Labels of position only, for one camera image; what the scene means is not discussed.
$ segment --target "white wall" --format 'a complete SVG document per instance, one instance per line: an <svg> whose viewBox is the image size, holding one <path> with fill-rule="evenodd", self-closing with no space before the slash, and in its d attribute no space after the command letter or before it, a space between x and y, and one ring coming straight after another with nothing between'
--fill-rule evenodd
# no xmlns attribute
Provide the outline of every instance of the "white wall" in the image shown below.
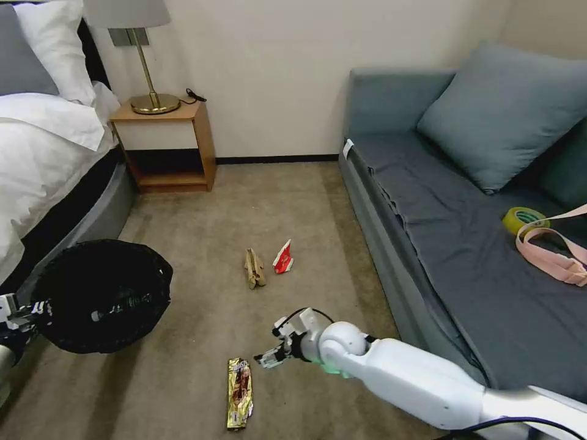
<svg viewBox="0 0 587 440"><path fill-rule="evenodd" d="M503 43L569 59L587 59L587 1L517 0Z"/></svg>
<svg viewBox="0 0 587 440"><path fill-rule="evenodd" d="M457 65L495 40L512 0L167 0L172 23L149 29L160 92L209 99L216 154L338 152L351 68ZM146 90L134 48L95 29L114 91Z"/></svg>

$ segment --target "gray sofa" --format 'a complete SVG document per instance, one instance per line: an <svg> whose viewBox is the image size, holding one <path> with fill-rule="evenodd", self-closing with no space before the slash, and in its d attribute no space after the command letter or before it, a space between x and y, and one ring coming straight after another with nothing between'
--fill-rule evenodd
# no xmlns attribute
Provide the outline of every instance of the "gray sofa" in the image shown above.
<svg viewBox="0 0 587 440"><path fill-rule="evenodd" d="M514 206L573 208L565 204L585 190L585 175L574 188L561 179L577 155L587 161L587 123L488 196L415 131L453 76L350 79L344 137L355 145L339 163L401 338L490 387L533 384L587 402L587 291L527 263L501 225ZM585 220L556 228L587 245Z"/></svg>

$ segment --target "wooden nightstand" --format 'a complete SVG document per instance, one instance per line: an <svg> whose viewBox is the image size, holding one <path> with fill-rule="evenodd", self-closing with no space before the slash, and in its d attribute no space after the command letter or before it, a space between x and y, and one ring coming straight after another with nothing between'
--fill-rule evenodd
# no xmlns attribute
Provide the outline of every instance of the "wooden nightstand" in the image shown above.
<svg viewBox="0 0 587 440"><path fill-rule="evenodd" d="M142 193L212 189L216 154L205 103L142 115L125 102L110 122Z"/></svg>

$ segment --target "lamp shade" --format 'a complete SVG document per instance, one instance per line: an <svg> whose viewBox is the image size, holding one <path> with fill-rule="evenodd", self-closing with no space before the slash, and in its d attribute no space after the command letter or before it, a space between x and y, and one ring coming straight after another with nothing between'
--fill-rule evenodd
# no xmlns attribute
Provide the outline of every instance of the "lamp shade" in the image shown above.
<svg viewBox="0 0 587 440"><path fill-rule="evenodd" d="M163 0L84 0L86 21L98 28L154 28L171 22Z"/></svg>

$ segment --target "pink strap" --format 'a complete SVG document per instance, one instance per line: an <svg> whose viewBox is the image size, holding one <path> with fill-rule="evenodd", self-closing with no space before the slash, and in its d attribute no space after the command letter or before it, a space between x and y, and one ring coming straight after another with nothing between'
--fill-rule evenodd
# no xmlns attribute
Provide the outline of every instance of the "pink strap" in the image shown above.
<svg viewBox="0 0 587 440"><path fill-rule="evenodd" d="M587 214L587 204L576 209L573 209L572 211L569 211L565 214L560 214L554 217L548 217L546 220L570 218L580 216L583 214ZM528 231L526 235L524 235L523 239L520 239L524 231L530 228L533 224L541 222L543 220L544 219L536 220L532 223L525 224L522 228L520 228L515 238L515 245L518 248L518 251L520 251L523 257L527 259L530 263L532 263L534 266L551 275L552 277L558 279L559 281L564 281L568 284L576 284L579 287L586 285L587 270L585 270L584 265L587 265L587 249L579 246L577 243L573 243L564 235L558 233L557 231L551 228L542 227L532 229ZM567 245L567 247L570 250L570 253L575 258L569 258L565 255L548 251L539 246L536 246L535 244L530 243L530 239L538 237L539 235L545 233L554 233L561 237L564 241L564 244Z"/></svg>

